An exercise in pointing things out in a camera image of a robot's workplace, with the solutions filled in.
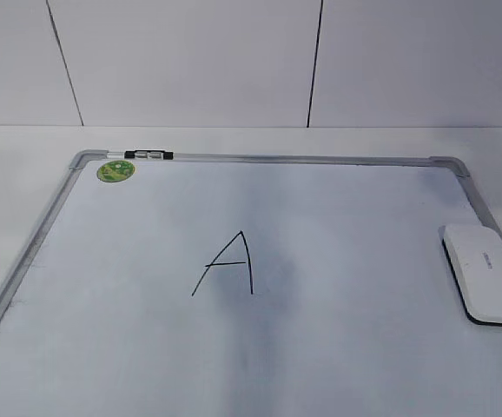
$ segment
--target white table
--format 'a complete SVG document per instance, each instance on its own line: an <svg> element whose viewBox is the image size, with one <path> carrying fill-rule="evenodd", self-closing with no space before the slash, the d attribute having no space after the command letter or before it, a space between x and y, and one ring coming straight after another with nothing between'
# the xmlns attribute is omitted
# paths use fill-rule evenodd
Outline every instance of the white table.
<svg viewBox="0 0 502 417"><path fill-rule="evenodd" d="M81 149L315 156L457 156L502 229L502 129L0 127L0 283Z"/></svg>

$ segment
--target green sticker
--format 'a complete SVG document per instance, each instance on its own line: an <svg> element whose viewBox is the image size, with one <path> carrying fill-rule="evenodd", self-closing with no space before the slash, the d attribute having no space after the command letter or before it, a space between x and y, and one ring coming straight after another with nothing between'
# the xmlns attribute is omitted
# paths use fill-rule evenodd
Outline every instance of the green sticker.
<svg viewBox="0 0 502 417"><path fill-rule="evenodd" d="M102 165L96 176L104 182L120 182L130 178L135 172L135 165L128 161L111 161Z"/></svg>

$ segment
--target whiteboard surface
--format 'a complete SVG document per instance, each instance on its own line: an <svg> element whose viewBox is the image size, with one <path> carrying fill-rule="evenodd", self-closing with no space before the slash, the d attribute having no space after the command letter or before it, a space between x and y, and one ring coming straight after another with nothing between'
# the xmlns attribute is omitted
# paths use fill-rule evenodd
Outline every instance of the whiteboard surface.
<svg viewBox="0 0 502 417"><path fill-rule="evenodd" d="M0 325L0 416L502 414L502 328L466 319L440 246L479 224L452 172L101 163ZM255 294L241 264L191 297L239 230Z"/></svg>

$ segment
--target black marker writing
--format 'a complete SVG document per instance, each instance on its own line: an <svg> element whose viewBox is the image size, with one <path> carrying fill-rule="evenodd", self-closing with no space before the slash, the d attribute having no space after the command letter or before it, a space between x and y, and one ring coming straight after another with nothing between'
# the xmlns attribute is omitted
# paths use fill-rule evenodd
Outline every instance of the black marker writing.
<svg viewBox="0 0 502 417"><path fill-rule="evenodd" d="M228 249L228 247L234 243L235 239L237 239L238 236L241 236L241 239L243 240L243 246L245 246L245 252L247 254L247 257L248 257L248 261L247 262L241 262L241 261L238 261L238 262L218 262L218 263L215 263L215 261L220 258L220 256L224 253L224 251L226 249ZM249 271L249 290L251 291L251 295L253 295L253 271L251 269L251 256L249 254L249 246L248 246L248 241L245 239L245 235L243 234L243 231L239 231L233 238L230 242L228 242L228 244L222 248L222 250L218 253L217 256L215 256L215 258L213 259L212 262L210 262L208 265L205 265L205 272L202 273L201 275L201 278L199 279L199 281L197 282L197 285L195 285L195 289L193 290L193 293L191 293L191 296L193 297L195 295L195 293L197 292L197 289L199 288L199 286L201 285L202 283L202 280L205 279L205 275L207 274L207 272L212 268L212 267L215 267L215 266L221 266L221 265L237 265L237 264L242 264L242 263L247 263L248 265L248 271Z"/></svg>

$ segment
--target white eraser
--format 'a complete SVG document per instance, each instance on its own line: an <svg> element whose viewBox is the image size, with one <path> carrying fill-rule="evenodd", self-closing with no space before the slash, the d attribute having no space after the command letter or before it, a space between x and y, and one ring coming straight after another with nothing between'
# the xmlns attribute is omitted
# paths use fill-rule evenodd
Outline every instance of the white eraser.
<svg viewBox="0 0 502 417"><path fill-rule="evenodd" d="M450 224L444 244L466 312L479 324L502 324L502 239L491 228Z"/></svg>

